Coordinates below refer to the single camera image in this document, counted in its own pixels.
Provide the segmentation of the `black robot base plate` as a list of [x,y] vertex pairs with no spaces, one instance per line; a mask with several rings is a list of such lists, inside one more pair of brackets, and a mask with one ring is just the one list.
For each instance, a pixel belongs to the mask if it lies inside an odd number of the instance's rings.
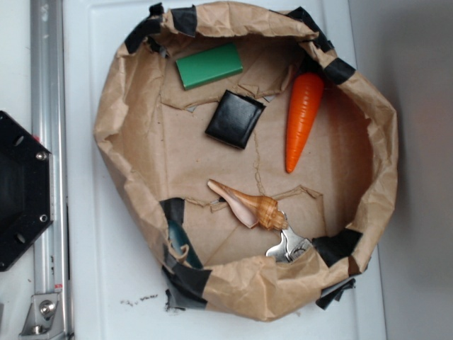
[[52,154],[1,112],[1,271],[9,270],[52,223]]

